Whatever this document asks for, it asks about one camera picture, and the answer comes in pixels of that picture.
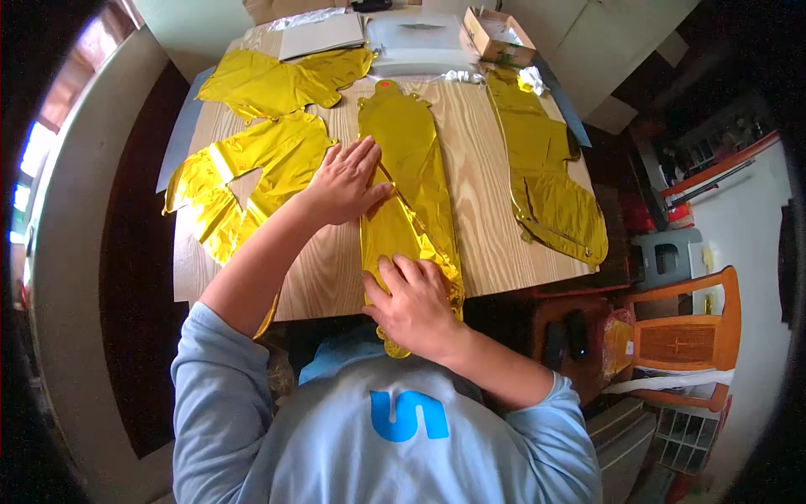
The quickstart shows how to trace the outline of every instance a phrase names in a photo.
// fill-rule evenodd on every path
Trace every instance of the light blue sweatshirt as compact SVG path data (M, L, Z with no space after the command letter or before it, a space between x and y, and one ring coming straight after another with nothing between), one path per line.
M196 303L171 366L174 497L183 502L600 502L579 397L504 419L479 390L377 344L320 349L272 418L268 350Z

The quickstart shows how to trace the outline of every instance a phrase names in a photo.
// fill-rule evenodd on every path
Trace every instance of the deflated foil balloon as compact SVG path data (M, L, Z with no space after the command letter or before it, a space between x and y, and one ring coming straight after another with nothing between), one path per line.
M390 181L392 199L371 218L361 218L361 263L381 287L378 257L400 253L433 261L450 282L449 301L462 319L464 285L448 193L430 103L404 95L394 81L379 81L375 94L358 102L359 136L372 135L381 160L373 184ZM398 359L410 354L379 328L384 349Z
M260 224L308 186L335 142L322 119L301 110L214 142L173 173L163 215L190 205L193 235L217 263L226 264ZM242 208L226 184L253 169L262 174ZM275 299L258 335L271 322L276 304Z
M537 95L518 88L514 70L491 70L487 84L509 158L513 213L523 239L595 268L607 256L605 218L593 194L568 176L567 126L548 118Z
M375 54L364 48L313 54L287 64L261 52L235 49L224 55L196 98L223 102L249 124L278 118L316 103L326 109L341 100L336 90L367 75Z

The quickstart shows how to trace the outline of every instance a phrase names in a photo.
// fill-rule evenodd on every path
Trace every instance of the cardboard box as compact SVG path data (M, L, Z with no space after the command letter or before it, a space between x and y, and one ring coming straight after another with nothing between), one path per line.
M505 42L493 38L484 29L483 24L498 24L507 31L512 30L521 44ZM491 61L501 65L517 66L520 68L532 65L532 60L537 50L529 37L509 14L495 12L494 10L482 10L476 7L468 7L464 15L464 28L470 35L473 44L478 49L481 59Z

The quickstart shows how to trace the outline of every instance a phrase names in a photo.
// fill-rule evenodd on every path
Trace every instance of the chair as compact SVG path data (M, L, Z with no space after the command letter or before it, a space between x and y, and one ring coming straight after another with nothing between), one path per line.
M636 322L633 365L670 371L727 371L735 368L742 335L742 307L733 266L707 277L629 294L621 299L621 304L634 309L636 302L676 297L715 285L722 285L725 290L722 315L679 315ZM646 389L634 390L631 394L649 401L698 406L717 412L725 404L728 386L717 384L711 398Z

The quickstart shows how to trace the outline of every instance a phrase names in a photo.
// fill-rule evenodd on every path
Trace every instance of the curtain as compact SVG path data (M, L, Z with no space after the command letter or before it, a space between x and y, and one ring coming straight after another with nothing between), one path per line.
M131 0L110 0L79 35L48 91L37 121L57 133L78 95L106 58L143 25Z

